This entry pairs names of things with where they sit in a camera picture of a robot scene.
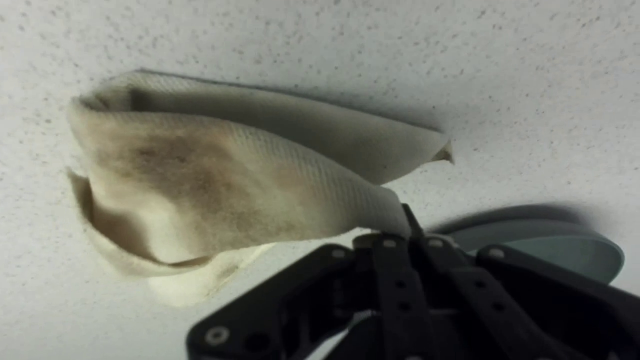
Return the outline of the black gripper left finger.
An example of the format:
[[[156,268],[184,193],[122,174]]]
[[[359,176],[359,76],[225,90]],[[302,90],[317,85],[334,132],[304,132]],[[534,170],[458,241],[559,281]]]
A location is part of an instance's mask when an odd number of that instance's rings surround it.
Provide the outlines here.
[[[409,264],[409,241],[364,235],[325,244],[195,322],[187,360],[305,360],[364,311],[380,311],[382,270]]]

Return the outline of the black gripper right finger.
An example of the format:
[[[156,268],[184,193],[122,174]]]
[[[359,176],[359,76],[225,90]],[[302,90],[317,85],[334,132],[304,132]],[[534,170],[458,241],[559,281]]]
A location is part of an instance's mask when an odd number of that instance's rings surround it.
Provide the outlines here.
[[[397,360],[640,360],[635,297],[507,247],[408,241]]]

